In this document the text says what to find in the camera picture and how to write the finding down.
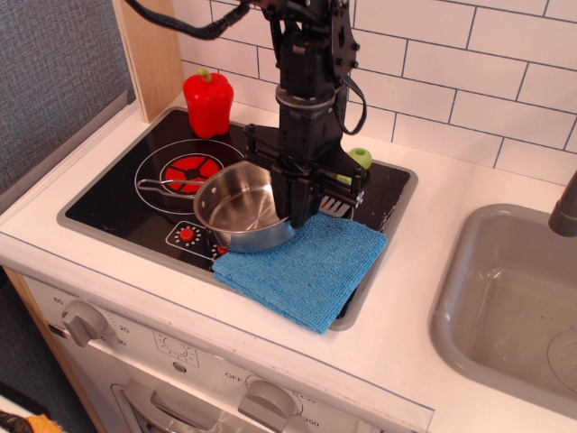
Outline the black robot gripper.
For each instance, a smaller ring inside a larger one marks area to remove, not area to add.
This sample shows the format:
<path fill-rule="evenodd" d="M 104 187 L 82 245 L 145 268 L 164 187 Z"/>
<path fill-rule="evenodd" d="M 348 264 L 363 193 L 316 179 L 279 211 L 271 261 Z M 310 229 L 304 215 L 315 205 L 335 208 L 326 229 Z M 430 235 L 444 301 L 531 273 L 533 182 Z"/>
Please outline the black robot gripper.
<path fill-rule="evenodd" d="M 276 214 L 303 227 L 324 196 L 354 206 L 366 184 L 366 170 L 342 148 L 346 88 L 301 98 L 276 89 L 279 125 L 249 124 L 245 159 L 270 173 Z"/>

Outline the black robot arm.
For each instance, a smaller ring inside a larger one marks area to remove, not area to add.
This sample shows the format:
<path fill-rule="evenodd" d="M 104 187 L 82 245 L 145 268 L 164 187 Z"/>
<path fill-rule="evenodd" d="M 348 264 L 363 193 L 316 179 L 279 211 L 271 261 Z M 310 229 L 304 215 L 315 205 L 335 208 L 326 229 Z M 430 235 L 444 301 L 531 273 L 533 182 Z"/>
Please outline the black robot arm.
<path fill-rule="evenodd" d="M 248 125 L 247 161 L 268 170 L 277 216 L 302 227 L 323 197 L 355 205 L 368 172 L 343 150 L 360 49 L 346 1 L 258 1 L 279 68 L 279 125 Z"/>

